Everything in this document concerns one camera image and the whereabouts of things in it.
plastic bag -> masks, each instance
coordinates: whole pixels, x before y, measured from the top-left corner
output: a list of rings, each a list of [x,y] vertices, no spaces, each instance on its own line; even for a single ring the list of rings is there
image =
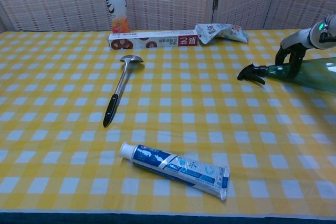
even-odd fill
[[[203,44],[213,38],[224,38],[248,43],[247,34],[240,26],[230,24],[198,24],[195,30]]]

black handle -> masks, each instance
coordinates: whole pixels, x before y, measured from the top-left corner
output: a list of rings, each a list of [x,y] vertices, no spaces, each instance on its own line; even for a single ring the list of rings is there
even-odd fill
[[[105,116],[103,120],[104,127],[109,126],[109,124],[112,122],[115,112],[117,111],[117,102],[118,102],[118,95],[114,94],[105,112]]]

metal ladle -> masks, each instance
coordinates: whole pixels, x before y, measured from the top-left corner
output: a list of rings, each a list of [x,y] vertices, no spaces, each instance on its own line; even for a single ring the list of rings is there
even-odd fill
[[[143,62],[143,60],[139,56],[136,56],[136,55],[125,55],[124,57],[122,57],[120,59],[120,61],[125,62],[124,70],[123,70],[122,75],[120,77],[117,88],[115,89],[116,91],[114,92],[114,94],[113,94],[113,96],[110,100],[110,103],[107,106],[105,116],[104,116],[104,120],[103,120],[104,127],[109,126],[109,124],[112,122],[112,119],[113,119],[113,117],[115,115],[115,112],[117,110],[118,98],[119,98],[119,95],[120,95],[122,82],[123,82],[123,79],[124,79],[125,74],[127,72],[127,67],[129,66],[129,63]]]

toothpaste cap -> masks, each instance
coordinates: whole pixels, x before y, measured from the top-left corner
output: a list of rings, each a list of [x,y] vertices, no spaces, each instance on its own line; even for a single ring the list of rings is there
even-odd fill
[[[130,145],[124,142],[122,146],[120,147],[119,156],[131,160],[135,148],[136,148],[136,145]]]

yellow checkered tablecloth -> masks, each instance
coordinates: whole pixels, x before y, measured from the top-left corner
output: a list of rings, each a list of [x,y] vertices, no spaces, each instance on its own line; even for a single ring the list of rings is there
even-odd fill
[[[124,51],[108,32],[1,34],[0,209],[335,216],[335,95],[237,80],[292,32]],[[144,63],[105,129],[126,54]],[[124,141],[229,165],[226,201],[122,161]]]

